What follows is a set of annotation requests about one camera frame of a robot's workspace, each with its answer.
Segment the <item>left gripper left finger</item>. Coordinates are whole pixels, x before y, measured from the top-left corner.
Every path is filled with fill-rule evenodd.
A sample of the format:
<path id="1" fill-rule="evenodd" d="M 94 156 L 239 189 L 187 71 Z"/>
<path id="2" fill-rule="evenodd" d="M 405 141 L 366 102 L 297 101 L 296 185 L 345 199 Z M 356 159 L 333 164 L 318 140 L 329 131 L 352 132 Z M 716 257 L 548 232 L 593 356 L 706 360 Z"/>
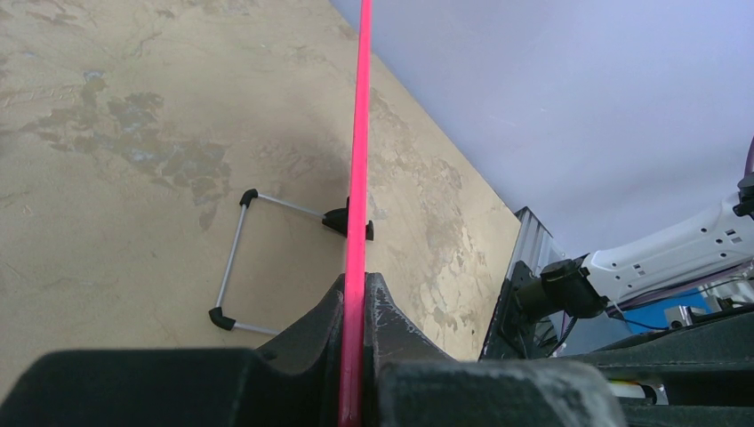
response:
<path id="1" fill-rule="evenodd" d="M 343 282 L 256 349 L 62 350 L 1 406 L 4 426 L 332 426 Z"/>

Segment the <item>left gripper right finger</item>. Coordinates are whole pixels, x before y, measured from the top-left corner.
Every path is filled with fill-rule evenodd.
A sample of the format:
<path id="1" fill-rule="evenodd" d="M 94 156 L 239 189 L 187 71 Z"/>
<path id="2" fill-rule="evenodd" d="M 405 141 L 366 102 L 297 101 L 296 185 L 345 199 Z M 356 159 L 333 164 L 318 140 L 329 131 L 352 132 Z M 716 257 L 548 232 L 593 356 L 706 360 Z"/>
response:
<path id="1" fill-rule="evenodd" d="M 565 359 L 459 361 L 365 276 L 364 426 L 623 426 L 596 368 Z"/>

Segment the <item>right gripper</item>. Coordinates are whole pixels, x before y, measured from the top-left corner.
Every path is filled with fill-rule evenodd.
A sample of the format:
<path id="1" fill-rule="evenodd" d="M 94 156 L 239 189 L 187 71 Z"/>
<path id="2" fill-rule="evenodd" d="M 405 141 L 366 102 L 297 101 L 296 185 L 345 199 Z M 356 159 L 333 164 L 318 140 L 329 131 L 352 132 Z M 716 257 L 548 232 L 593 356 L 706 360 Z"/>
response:
<path id="1" fill-rule="evenodd" d="M 751 426 L 753 315 L 623 340 L 576 356 L 608 379 L 664 386 L 668 404 L 622 403 L 630 426 Z"/>

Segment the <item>red-framed whiteboard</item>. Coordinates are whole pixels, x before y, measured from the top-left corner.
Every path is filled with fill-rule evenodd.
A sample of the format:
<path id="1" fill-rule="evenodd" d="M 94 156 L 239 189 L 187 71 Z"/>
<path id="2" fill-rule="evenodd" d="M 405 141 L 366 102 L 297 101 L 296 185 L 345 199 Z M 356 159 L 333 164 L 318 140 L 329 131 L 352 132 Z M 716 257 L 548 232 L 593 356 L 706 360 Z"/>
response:
<path id="1" fill-rule="evenodd" d="M 376 1 L 372 46 L 566 254 L 665 230 L 753 165 L 750 1 Z"/>

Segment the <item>white marker pen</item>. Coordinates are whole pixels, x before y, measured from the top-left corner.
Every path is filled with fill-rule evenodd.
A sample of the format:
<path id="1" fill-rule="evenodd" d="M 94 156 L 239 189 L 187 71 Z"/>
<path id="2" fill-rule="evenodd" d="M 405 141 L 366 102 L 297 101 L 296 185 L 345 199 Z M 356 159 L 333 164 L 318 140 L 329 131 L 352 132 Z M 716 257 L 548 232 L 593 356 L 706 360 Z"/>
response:
<path id="1" fill-rule="evenodd" d="M 621 402 L 652 406 L 669 404 L 667 391 L 662 384 L 609 380 L 608 385 L 613 395 Z"/>

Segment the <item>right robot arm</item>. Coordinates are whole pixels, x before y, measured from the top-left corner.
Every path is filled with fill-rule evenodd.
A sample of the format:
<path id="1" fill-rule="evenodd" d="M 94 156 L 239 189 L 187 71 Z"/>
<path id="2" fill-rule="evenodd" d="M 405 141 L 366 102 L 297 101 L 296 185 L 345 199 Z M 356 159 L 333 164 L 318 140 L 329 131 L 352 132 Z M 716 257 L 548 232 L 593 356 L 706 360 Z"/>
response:
<path id="1" fill-rule="evenodd" d="M 571 322 L 629 311 L 694 287 L 753 273 L 753 180 L 696 216 L 633 243 L 564 259 L 515 282 L 521 322 L 556 312 Z M 750 426 L 753 309 L 711 315 L 682 307 L 582 356 L 599 369 L 631 426 Z"/>

